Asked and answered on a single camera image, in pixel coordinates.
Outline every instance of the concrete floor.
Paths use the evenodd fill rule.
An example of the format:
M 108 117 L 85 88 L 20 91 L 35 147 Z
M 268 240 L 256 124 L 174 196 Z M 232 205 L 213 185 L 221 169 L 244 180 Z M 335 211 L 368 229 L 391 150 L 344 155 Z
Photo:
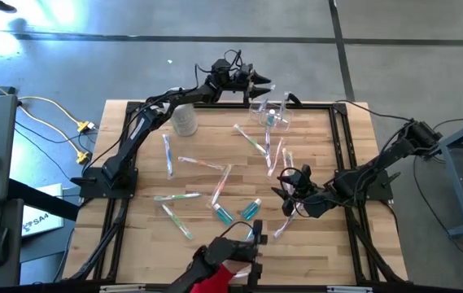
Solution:
M 0 30 L 106 35 L 334 38 L 328 0 L 10 0 L 19 12 L 0 12 Z M 371 39 L 463 40 L 463 0 L 336 0 L 343 36 Z M 228 49 L 242 49 L 246 62 L 276 84 L 274 97 L 290 90 L 304 100 L 346 98 L 334 43 L 239 42 L 88 42 L 20 41 L 0 33 L 0 84 L 19 96 L 53 98 L 82 120 L 101 120 L 109 98 L 146 98 L 174 86 L 194 84 L 193 65 L 207 68 Z M 430 125 L 463 117 L 463 46 L 346 45 L 356 101 L 377 112 L 424 120 Z M 75 125 L 45 103 L 29 110 L 75 135 Z M 18 113 L 20 123 L 60 139 L 53 131 Z M 401 126 L 373 117 L 378 143 Z M 463 123 L 444 125 L 446 135 Z M 80 174 L 68 144 L 55 145 L 28 134 L 71 176 Z M 83 138 L 84 144 L 94 146 Z M 31 186 L 66 177 L 44 156 L 29 156 L 33 146 L 15 136 L 11 177 Z M 443 166 L 417 164 L 420 183 L 447 225 L 457 225 L 459 210 Z M 390 168 L 401 172 L 393 184 L 400 240 L 410 280 L 417 284 L 463 288 L 463 254 L 449 241 L 419 197 L 412 160 Z M 26 170 L 44 170 L 37 175 Z M 52 246 L 63 250 L 66 232 Z M 26 260 L 43 256 L 25 245 Z M 60 261 L 53 255 L 24 263 L 22 283 L 49 282 Z M 42 272 L 30 277 L 31 273 Z

